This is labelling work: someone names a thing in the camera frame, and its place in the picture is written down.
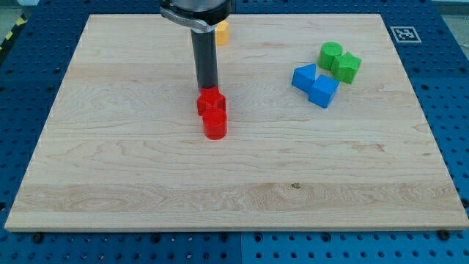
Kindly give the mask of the robot arm flange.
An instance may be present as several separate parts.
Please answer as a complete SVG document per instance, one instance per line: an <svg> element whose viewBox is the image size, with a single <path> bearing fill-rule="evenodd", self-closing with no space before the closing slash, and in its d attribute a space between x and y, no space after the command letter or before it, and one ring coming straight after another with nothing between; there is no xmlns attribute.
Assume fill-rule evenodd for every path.
<svg viewBox="0 0 469 264"><path fill-rule="evenodd" d="M231 0L161 0L161 15L196 33L214 31L232 12Z"/></svg>

